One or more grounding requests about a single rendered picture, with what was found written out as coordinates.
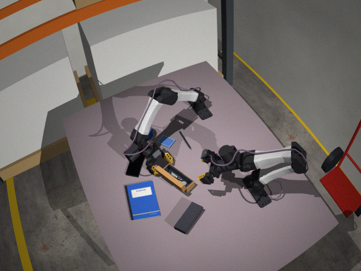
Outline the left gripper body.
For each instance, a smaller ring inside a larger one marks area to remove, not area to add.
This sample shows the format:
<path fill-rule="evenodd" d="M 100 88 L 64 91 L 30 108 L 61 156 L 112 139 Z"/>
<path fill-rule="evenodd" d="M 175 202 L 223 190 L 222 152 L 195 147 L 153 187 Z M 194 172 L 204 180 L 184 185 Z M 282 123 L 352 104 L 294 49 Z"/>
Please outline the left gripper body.
<path fill-rule="evenodd" d="M 216 154 L 217 155 L 217 154 Z M 225 165 L 225 162 L 222 160 L 222 158 L 220 156 L 218 156 L 218 161 L 217 164 L 220 165 Z M 216 168 L 212 165 L 210 165 L 210 169 L 209 172 L 205 173 L 204 177 L 200 179 L 200 181 L 203 184 L 209 184 L 211 185 L 214 182 L 214 177 L 219 178 L 221 172 L 226 172 L 228 171 L 228 169 L 226 168 L 226 166 L 217 166 Z"/>

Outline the blue ceramic mug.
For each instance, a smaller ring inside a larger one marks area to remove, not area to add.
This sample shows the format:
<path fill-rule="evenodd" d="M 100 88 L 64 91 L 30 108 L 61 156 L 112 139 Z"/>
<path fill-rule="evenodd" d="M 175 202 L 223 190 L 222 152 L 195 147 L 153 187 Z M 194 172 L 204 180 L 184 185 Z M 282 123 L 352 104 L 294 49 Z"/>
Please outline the blue ceramic mug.
<path fill-rule="evenodd" d="M 148 135 L 149 135 L 149 137 L 148 137 L 148 139 L 147 139 L 147 142 L 150 142 L 150 141 L 153 139 L 152 127 L 150 128 Z"/>

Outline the blue notebook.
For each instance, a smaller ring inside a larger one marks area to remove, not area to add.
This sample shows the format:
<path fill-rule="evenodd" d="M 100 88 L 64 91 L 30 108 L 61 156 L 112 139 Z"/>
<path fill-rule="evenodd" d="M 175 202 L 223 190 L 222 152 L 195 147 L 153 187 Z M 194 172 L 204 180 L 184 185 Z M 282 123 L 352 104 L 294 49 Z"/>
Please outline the blue notebook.
<path fill-rule="evenodd" d="M 161 216 L 153 181 L 125 186 L 131 220 Z"/>

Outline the black rectangular case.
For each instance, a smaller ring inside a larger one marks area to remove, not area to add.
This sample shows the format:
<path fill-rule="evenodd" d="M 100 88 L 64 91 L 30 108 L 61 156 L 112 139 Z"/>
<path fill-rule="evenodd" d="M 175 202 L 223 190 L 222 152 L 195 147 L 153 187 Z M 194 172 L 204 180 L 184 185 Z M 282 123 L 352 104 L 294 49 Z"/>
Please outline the black rectangular case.
<path fill-rule="evenodd" d="M 186 234 L 202 211 L 203 211 L 203 206 L 191 202 L 189 207 L 186 209 L 186 211 L 183 213 L 181 218 L 175 224 L 174 228 Z"/>

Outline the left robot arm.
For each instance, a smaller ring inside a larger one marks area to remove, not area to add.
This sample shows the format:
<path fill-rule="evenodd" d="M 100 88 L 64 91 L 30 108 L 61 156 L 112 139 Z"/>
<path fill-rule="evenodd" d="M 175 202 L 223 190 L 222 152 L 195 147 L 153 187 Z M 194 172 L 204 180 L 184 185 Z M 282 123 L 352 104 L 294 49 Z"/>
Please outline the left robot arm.
<path fill-rule="evenodd" d="M 287 146 L 282 149 L 275 149 L 277 151 L 250 150 L 250 152 L 256 152 L 259 154 L 252 154 L 248 152 L 240 153 L 238 151 L 233 162 L 227 165 L 226 168 L 228 171 L 239 169 L 241 172 L 249 172 L 250 170 L 254 170 L 252 171 L 251 175 L 243 179 L 243 183 L 260 208 L 262 208 L 271 202 L 270 197 L 264 190 L 265 184 L 287 174 L 302 174 L 306 171 L 306 161 L 300 153 L 295 150 L 291 150 L 294 148 L 301 152 L 307 159 L 306 151 L 297 142 L 293 141 L 291 142 L 291 146 Z M 225 164 L 227 164 L 231 162 L 236 151 L 237 149 L 235 146 L 224 145 L 219 149 L 218 153 Z M 203 162 L 207 164 L 209 162 L 212 163 L 211 157 L 206 157 L 207 155 L 212 155 L 213 162 L 217 163 L 217 155 L 207 149 L 202 151 L 201 159 Z M 260 169 L 262 166 L 271 164 L 277 165 L 266 169 Z M 215 168 L 217 167 L 215 164 L 213 164 L 213 166 Z"/>

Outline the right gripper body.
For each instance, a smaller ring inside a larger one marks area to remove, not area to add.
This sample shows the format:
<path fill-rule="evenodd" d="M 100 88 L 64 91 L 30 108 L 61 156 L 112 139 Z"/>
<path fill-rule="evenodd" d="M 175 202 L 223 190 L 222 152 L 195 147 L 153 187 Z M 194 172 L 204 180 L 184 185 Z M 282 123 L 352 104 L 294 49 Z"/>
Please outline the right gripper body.
<path fill-rule="evenodd" d="M 157 159 L 152 159 L 151 157 L 148 157 L 148 155 L 153 151 L 153 149 L 149 146 L 147 147 L 147 149 L 144 150 L 143 152 L 143 156 L 147 158 L 147 161 L 146 161 L 146 169 L 149 170 L 149 172 L 151 174 L 154 175 L 154 170 L 152 169 L 152 165 L 157 161 Z M 161 152 L 161 155 L 162 155 L 162 158 L 164 158 L 165 156 L 165 153 L 169 153 L 168 151 L 166 151 L 164 148 L 162 150 L 160 150 Z M 172 155 L 169 153 L 169 155 L 172 157 Z"/>

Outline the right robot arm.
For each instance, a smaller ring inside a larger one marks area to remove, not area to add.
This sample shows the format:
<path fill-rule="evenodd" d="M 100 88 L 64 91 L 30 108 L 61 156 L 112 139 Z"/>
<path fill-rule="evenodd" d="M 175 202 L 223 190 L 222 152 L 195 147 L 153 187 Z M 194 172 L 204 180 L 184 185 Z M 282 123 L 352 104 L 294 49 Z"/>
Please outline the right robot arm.
<path fill-rule="evenodd" d="M 148 100 L 147 107 L 140 121 L 130 135 L 131 140 L 133 140 L 139 126 L 136 138 L 131 147 L 125 152 L 126 154 L 134 154 L 142 151 L 148 145 L 147 139 L 149 137 L 148 134 L 151 124 L 163 104 L 174 105 L 179 101 L 188 101 L 202 120 L 212 117 L 212 113 L 204 104 L 204 101 L 206 101 L 204 93 L 197 89 L 192 91 L 178 91 L 160 87 L 156 89 L 154 98 L 152 98 L 153 94 L 154 90 L 149 91 L 148 96 L 150 96 L 150 98 Z M 148 155 L 148 157 L 151 157 L 152 159 L 157 158 L 161 154 L 160 150 L 161 148 L 159 148 L 157 143 L 155 143 L 153 145 L 153 151 Z"/>

